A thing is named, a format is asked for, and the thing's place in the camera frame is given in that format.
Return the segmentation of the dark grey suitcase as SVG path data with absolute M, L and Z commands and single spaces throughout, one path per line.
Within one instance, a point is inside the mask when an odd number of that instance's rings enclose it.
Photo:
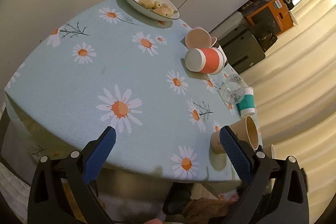
M 210 35 L 218 39 L 229 65 L 239 74 L 265 59 L 265 53 L 248 22 L 238 11 L 221 22 Z

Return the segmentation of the white floral plate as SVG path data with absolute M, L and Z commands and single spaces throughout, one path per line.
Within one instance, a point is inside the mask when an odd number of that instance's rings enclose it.
M 151 19 L 168 22 L 178 20 L 178 9 L 170 0 L 126 0 L 135 10 Z

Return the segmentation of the cream curtain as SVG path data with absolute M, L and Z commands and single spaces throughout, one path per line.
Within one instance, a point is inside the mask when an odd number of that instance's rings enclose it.
M 305 170 L 310 222 L 335 195 L 335 0 L 295 0 L 297 24 L 242 74 L 265 146 Z

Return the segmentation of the teal banded paper cup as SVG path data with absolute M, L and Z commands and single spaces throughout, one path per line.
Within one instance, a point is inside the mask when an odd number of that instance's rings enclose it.
M 241 117 L 246 117 L 248 115 L 254 115 L 256 113 L 254 92 L 252 87 L 244 88 L 244 97 L 237 104 L 239 114 Z

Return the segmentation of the black banded paper cup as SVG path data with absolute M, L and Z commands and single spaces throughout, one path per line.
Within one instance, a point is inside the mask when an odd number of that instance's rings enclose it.
M 221 45 L 218 42 L 218 38 L 217 37 L 212 37 L 211 38 L 211 47 L 212 48 L 217 48 L 222 53 L 222 55 L 224 57 L 224 65 L 223 66 L 225 67 L 228 64 L 228 60 L 227 60 L 226 54 L 224 53 Z

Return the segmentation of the blue daisy tablecloth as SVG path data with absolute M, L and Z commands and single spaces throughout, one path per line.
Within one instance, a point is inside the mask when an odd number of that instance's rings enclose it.
M 116 144 L 106 166 L 169 180 L 238 176 L 210 147 L 213 132 L 239 120 L 219 95 L 234 73 L 189 72 L 183 20 L 159 22 L 126 0 L 105 0 L 45 39 L 5 87 L 6 107 L 30 154 L 67 156 L 106 127 Z

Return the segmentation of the orange Philips cardboard box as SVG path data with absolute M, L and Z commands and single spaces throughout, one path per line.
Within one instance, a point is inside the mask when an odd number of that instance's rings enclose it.
M 268 26 L 276 36 L 294 26 L 284 0 L 249 0 L 239 11 L 251 26 Z

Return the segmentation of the pink paper cup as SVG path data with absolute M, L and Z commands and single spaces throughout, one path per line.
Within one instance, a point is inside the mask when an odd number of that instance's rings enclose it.
M 217 42 L 206 30 L 200 27 L 193 28 L 185 36 L 185 45 L 190 50 L 193 48 L 210 48 Z

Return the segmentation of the cookies on plate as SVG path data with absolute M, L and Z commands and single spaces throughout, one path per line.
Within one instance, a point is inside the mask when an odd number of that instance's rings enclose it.
M 160 1 L 156 0 L 138 0 L 138 3 L 143 6 L 144 8 L 158 14 L 161 16 L 165 16 L 171 18 L 173 16 L 173 9 Z

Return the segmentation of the clear glass cup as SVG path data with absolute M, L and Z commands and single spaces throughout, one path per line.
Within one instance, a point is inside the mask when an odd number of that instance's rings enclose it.
M 245 88 L 245 81 L 238 74 L 231 74 L 221 83 L 219 94 L 224 102 L 238 104 L 245 96 Z

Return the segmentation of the plain brown paper cup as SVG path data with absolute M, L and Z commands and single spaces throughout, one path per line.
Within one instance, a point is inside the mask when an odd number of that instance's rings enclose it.
M 239 140 L 246 141 L 256 151 L 259 146 L 258 130 L 256 123 L 250 115 L 229 125 L 229 128 Z M 220 128 L 217 127 L 215 132 L 211 135 L 210 145 L 214 153 L 223 154 L 225 150 L 220 143 L 219 133 Z

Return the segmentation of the orange banded paper cup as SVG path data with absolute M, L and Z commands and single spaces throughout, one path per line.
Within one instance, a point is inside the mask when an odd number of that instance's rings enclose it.
M 216 75 L 226 63 L 226 55 L 217 48 L 194 48 L 185 55 L 185 66 L 191 72 Z

